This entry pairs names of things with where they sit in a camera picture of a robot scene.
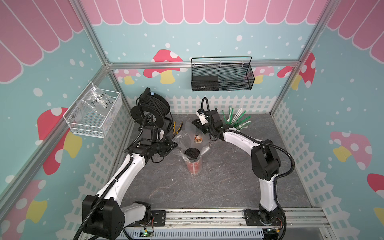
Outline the red cartoon milk tea cup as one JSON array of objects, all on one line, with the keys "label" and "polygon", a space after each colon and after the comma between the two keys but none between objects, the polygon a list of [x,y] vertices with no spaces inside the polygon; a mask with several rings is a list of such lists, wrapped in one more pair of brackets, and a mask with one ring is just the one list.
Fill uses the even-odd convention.
[{"label": "red cartoon milk tea cup", "polygon": [[200,144],[200,143],[202,143],[202,142],[203,142],[203,138],[201,137],[201,135],[195,134],[194,142],[195,142],[196,144]]}]

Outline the clear plastic carrier bag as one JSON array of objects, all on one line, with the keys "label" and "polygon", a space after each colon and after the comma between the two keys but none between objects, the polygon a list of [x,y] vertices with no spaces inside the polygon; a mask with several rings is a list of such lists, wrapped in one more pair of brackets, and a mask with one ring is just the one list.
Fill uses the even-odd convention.
[{"label": "clear plastic carrier bag", "polygon": [[[203,142],[194,142],[195,134],[201,135]],[[186,160],[185,151],[189,148],[197,148],[200,151],[200,160],[203,167],[203,156],[210,150],[210,139],[192,123],[184,123],[181,131],[173,137],[173,142],[178,144],[173,153]]]}]

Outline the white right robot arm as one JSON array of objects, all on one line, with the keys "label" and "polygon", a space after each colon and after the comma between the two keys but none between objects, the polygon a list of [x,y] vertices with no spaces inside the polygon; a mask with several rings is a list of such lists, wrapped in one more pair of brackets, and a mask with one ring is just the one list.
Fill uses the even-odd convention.
[{"label": "white right robot arm", "polygon": [[[278,201],[277,181],[280,178],[289,176],[294,168],[295,161],[292,155],[285,149],[276,146],[270,140],[256,140],[240,131],[230,124],[224,124],[217,109],[211,110],[208,98],[204,97],[201,108],[197,110],[197,116],[204,128],[208,129],[211,137],[230,143],[251,157],[251,167],[253,173],[259,179],[261,199],[259,212],[255,217],[251,216],[251,211],[246,210],[245,216],[250,220],[258,220],[263,225],[272,225],[275,220],[281,221],[285,212]],[[291,162],[290,169],[280,174],[282,161],[278,151],[284,153]]]}]

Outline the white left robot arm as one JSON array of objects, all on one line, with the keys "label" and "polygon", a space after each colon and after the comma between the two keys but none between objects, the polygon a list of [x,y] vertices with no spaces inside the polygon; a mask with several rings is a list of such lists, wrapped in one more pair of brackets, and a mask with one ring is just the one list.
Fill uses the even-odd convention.
[{"label": "white left robot arm", "polygon": [[137,174],[152,161],[155,155],[164,159],[177,144],[167,132],[153,122],[153,114],[147,114],[133,143],[124,150],[124,161],[110,181],[95,195],[88,195],[82,202],[82,223],[74,235],[78,240],[82,233],[93,239],[115,240],[125,227],[138,223],[144,227],[152,224],[152,207],[136,201],[127,210],[121,204]]}]

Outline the yellow black pliers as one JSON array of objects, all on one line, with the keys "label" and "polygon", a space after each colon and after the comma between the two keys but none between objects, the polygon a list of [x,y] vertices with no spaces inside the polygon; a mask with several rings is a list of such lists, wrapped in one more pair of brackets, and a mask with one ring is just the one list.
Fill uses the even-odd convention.
[{"label": "yellow black pliers", "polygon": [[184,122],[181,122],[179,127],[176,126],[176,121],[173,122],[173,136],[176,136],[182,129]]}]

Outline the green and white straws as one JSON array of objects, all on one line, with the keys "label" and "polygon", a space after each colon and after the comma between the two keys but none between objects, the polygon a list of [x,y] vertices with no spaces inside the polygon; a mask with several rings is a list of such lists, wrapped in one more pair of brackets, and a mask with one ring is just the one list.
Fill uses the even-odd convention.
[{"label": "green and white straws", "polygon": [[244,108],[239,108],[237,111],[233,107],[229,107],[228,112],[222,111],[224,118],[224,123],[232,126],[236,130],[240,131],[242,129],[248,128],[251,122],[251,117],[245,117],[247,113]]}]

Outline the black box in basket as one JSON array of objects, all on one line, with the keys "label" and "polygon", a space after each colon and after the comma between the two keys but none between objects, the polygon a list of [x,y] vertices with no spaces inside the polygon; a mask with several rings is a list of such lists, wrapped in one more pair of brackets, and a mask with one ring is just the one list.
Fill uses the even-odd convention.
[{"label": "black box in basket", "polygon": [[218,76],[194,76],[192,77],[192,91],[206,92],[219,90]]}]

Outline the clear bag in basket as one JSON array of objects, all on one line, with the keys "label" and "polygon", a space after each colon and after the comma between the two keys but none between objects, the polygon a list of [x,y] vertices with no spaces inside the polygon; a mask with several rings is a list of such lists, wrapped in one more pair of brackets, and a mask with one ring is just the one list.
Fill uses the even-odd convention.
[{"label": "clear bag in basket", "polygon": [[93,86],[87,91],[81,103],[87,113],[96,116],[98,119],[105,119],[112,109],[115,99],[104,90]]}]

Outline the black mesh wall basket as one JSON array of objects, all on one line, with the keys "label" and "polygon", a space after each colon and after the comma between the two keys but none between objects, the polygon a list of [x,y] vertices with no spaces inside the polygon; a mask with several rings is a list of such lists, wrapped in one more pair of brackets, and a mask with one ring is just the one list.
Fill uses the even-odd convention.
[{"label": "black mesh wall basket", "polygon": [[191,81],[194,76],[218,76],[218,91],[250,91],[255,82],[252,57],[191,58]]}]

